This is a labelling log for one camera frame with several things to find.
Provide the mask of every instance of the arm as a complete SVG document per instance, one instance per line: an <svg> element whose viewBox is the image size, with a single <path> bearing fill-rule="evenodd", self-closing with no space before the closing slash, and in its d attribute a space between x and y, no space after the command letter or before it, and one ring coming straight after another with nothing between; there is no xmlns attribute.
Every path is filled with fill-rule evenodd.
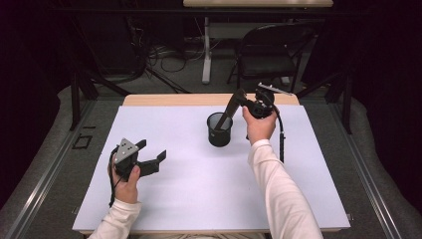
<svg viewBox="0 0 422 239"><path fill-rule="evenodd" d="M265 197L272 237L322 238L310 205L270 145L277 115L255 119L243 108L243 117L251 143L248 162Z"/></svg>
<svg viewBox="0 0 422 239"><path fill-rule="evenodd" d="M140 168L137 165L130 173L127 182L120 181L115 171L112 171L112 179L115 185L115 201L100 226L90 238L124 239L127 237L131 225L139 215L141 207L140 202L137 201L136 188L139 175Z"/></svg>

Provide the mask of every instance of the forearm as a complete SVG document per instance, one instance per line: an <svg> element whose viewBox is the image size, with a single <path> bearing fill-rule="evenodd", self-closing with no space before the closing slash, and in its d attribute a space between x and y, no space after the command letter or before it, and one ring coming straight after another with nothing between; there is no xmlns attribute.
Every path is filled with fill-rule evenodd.
<svg viewBox="0 0 422 239"><path fill-rule="evenodd" d="M90 238L126 238L131 225L139 215L140 207L140 202L128 204L116 199L108 214Z"/></svg>
<svg viewBox="0 0 422 239"><path fill-rule="evenodd" d="M268 140L252 145L248 162L265 196L273 238L322 238L307 200Z"/></svg>

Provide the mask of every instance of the black chair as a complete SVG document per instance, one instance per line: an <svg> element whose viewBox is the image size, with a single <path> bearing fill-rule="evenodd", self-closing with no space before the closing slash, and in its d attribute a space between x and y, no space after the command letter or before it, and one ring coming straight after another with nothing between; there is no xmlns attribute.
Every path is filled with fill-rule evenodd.
<svg viewBox="0 0 422 239"><path fill-rule="evenodd" d="M292 93L307 43L315 36L315 25L293 23L266 25L251 30L236 51L236 63L227 84L237 68L237 88L240 82L253 79L292 77Z"/></svg>

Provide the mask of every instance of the hand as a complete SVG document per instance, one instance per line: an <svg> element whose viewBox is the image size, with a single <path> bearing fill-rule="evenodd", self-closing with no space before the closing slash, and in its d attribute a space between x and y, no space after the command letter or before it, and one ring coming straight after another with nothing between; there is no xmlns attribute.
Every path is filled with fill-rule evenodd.
<svg viewBox="0 0 422 239"><path fill-rule="evenodd" d="M137 181L140 176L140 168L135 165L132 169L128 181L122 181L120 176L117 175L114 168L114 158L112 159L112 180L115 185L114 193L115 198L125 202L134 204L137 202Z"/></svg>
<svg viewBox="0 0 422 239"><path fill-rule="evenodd" d="M270 139L276 128L277 114L273 111L268 117L255 119L247 107L242 107L243 118L246 121L249 142L254 144L261 139Z"/></svg>

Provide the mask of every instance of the desk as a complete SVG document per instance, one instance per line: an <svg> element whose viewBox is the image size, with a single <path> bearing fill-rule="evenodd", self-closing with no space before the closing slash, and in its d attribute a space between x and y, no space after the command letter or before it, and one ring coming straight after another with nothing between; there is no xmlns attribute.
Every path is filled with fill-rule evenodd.
<svg viewBox="0 0 422 239"><path fill-rule="evenodd" d="M332 6L332 0L184 0L185 7L194 8L329 8ZM246 34L247 30L243 30L241 34ZM204 24L205 38L205 59L204 70L202 73L202 83L210 83L211 73L211 52L210 52L210 22L205 17Z"/></svg>
<svg viewBox="0 0 422 239"><path fill-rule="evenodd" d="M139 161L167 158L138 183L143 206L131 234L268 232L262 194L247 163L246 124L237 111L225 147L207 139L206 119L225 109L230 94L128 96L114 119L74 230L90 234L108 211L109 154L123 137L147 140ZM322 230L348 228L347 217L296 96L276 95L285 129L285 166L304 192ZM278 138L271 139L278 151ZM299 144L307 150L299 150Z"/></svg>

